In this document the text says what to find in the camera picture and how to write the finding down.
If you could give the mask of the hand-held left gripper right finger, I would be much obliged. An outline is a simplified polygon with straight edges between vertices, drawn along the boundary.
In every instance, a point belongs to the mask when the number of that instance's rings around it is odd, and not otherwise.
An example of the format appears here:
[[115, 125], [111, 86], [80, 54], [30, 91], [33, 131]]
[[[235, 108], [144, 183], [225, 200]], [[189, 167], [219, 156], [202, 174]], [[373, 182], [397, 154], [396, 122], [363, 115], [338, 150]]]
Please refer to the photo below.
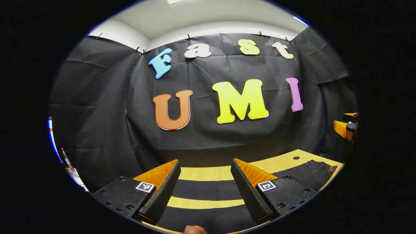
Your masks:
[[230, 170], [251, 218], [259, 225], [292, 212], [316, 193], [292, 175], [277, 177], [237, 158]]

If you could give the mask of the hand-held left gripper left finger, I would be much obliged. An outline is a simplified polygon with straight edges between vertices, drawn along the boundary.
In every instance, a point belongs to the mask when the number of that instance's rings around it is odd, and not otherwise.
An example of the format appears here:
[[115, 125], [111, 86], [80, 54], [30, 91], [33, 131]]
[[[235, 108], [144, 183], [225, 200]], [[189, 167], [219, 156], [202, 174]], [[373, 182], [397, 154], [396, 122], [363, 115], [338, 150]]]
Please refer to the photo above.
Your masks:
[[135, 178], [119, 176], [91, 196], [122, 216], [151, 225], [159, 222], [181, 174], [175, 159]]

